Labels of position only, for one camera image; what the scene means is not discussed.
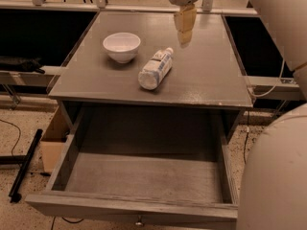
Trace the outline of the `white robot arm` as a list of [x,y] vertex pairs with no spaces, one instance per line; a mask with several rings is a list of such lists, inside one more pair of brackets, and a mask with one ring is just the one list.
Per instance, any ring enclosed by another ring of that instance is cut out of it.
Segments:
[[[249,0],[307,91],[307,0]],[[241,181],[236,230],[307,230],[307,104],[259,136]]]

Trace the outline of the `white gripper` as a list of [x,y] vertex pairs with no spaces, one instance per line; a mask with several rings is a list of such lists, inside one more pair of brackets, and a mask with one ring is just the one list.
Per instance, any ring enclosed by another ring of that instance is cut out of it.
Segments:
[[193,3],[197,1],[198,0],[169,0],[171,4],[181,6],[179,11],[174,13],[177,39],[181,48],[187,47],[192,39],[193,28],[197,16],[197,9]]

